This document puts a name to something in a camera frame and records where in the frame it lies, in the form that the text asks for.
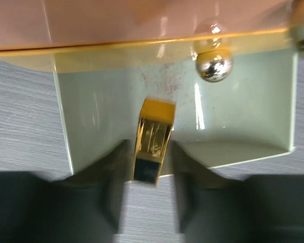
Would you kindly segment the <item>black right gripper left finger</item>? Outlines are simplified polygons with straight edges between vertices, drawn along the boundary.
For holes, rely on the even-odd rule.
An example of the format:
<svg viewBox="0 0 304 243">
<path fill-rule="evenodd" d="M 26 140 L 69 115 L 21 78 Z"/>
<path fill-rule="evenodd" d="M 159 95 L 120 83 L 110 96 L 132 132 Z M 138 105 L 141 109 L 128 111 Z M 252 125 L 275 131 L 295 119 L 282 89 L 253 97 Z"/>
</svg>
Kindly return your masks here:
<svg viewBox="0 0 304 243">
<path fill-rule="evenodd" d="M 112 242 L 119 230 L 129 141 L 62 180 L 0 172 L 0 242 Z"/>
</svg>

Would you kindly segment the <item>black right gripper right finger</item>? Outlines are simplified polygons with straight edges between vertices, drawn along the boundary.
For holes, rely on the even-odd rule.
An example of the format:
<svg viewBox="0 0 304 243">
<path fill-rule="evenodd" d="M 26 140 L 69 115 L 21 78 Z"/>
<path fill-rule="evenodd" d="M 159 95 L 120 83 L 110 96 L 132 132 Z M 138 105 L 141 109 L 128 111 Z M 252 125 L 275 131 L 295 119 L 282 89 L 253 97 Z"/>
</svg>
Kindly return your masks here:
<svg viewBox="0 0 304 243">
<path fill-rule="evenodd" d="M 229 179 L 177 142 L 170 159 L 185 242 L 304 242 L 304 175 Z"/>
</svg>

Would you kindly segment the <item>gold black lipstick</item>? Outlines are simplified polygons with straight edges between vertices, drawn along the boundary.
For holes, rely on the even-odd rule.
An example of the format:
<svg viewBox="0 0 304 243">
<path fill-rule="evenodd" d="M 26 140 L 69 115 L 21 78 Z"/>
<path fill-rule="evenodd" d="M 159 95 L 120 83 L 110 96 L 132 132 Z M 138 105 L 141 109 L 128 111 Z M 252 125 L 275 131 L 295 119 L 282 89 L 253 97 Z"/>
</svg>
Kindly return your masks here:
<svg viewBox="0 0 304 243">
<path fill-rule="evenodd" d="M 139 113 L 132 181 L 156 186 L 170 140 L 176 104 L 145 98 Z"/>
</svg>

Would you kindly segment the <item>yellow drawer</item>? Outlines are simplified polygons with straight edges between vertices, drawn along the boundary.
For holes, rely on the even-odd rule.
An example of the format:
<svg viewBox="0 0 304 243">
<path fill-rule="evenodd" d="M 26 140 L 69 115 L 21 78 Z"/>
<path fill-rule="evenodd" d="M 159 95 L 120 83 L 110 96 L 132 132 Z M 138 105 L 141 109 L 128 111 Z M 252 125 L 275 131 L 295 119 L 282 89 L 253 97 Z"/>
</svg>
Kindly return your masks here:
<svg viewBox="0 0 304 243">
<path fill-rule="evenodd" d="M 291 47 L 289 23 L 280 28 L 233 31 L 227 23 L 208 18 L 193 36 L 70 47 L 0 50 L 0 60 L 32 70 L 73 73 L 195 60 L 198 54 L 228 51 L 232 55 L 262 53 Z"/>
</svg>

